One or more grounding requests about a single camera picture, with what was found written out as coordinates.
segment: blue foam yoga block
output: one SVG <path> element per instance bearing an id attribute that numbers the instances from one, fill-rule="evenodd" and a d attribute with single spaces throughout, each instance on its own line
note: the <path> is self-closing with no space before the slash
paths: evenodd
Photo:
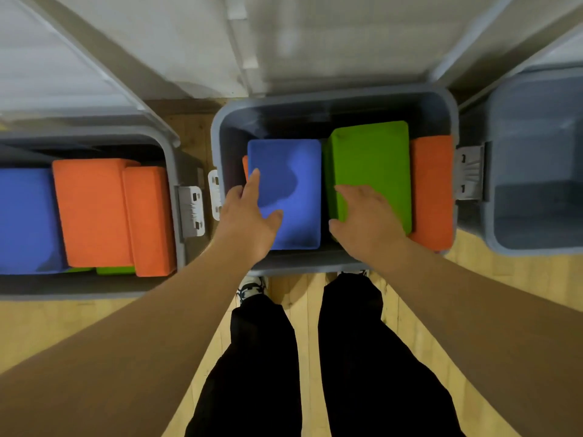
<path id="1" fill-rule="evenodd" d="M 315 139 L 253 139 L 247 144 L 249 172 L 261 171 L 259 210 L 283 210 L 272 250 L 320 246 L 322 148 Z"/>
<path id="2" fill-rule="evenodd" d="M 0 169 L 0 274 L 69 269 L 50 168 Z"/>

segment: orange block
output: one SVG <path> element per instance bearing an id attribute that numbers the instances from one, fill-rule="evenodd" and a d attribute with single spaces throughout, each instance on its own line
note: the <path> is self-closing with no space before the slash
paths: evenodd
<path id="1" fill-rule="evenodd" d="M 249 181 L 249 156 L 243 157 L 243 170 L 245 171 L 245 179 Z"/>
<path id="2" fill-rule="evenodd" d="M 124 170 L 125 201 L 136 275 L 168 276 L 176 269 L 176 249 L 166 170 Z"/>
<path id="3" fill-rule="evenodd" d="M 434 251 L 454 243 L 454 143 L 451 136 L 411 141 L 413 232 L 409 237 Z"/>
<path id="4" fill-rule="evenodd" d="M 53 162 L 67 262 L 72 267 L 134 265 L 121 159 Z"/>

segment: person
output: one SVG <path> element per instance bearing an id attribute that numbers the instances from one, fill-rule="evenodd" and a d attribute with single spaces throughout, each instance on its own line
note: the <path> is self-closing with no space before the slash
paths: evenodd
<path id="1" fill-rule="evenodd" d="M 187 436 L 302 431 L 295 335 L 264 280 L 244 279 L 285 217 L 262 218 L 259 172 L 231 189 L 208 248 L 142 298 L 0 375 L 0 435 L 160 436 L 240 282 L 231 345 L 203 387 Z M 583 426 L 583 316 L 451 263 L 405 237 L 382 196 L 337 186 L 332 235 L 386 279 L 523 437 Z M 318 334 L 333 436 L 461 435 L 451 397 L 380 321 L 369 279 L 324 289 Z"/>

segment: sneaker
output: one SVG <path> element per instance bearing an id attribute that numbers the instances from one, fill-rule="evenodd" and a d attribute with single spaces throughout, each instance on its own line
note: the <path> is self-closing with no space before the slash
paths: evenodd
<path id="1" fill-rule="evenodd" d="M 358 271 L 339 271 L 338 275 L 340 276 L 341 274 L 360 274 L 364 277 L 368 277 L 370 278 L 370 270 L 358 270 Z"/>
<path id="2" fill-rule="evenodd" d="M 263 276 L 245 276 L 239 284 L 237 295 L 239 301 L 243 302 L 256 294 L 265 294 L 268 288 L 268 281 Z"/>

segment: pant leg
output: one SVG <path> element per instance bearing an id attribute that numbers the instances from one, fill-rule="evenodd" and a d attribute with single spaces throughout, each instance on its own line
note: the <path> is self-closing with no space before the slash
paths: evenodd
<path id="1" fill-rule="evenodd" d="M 463 435 L 447 389 L 382 323 L 382 310 L 365 276 L 341 274 L 324 289 L 318 334 L 333 437 Z"/>
<path id="2" fill-rule="evenodd" d="M 297 343 L 281 305 L 265 295 L 231 316 L 231 344 L 210 372 L 186 437 L 300 436 Z"/>

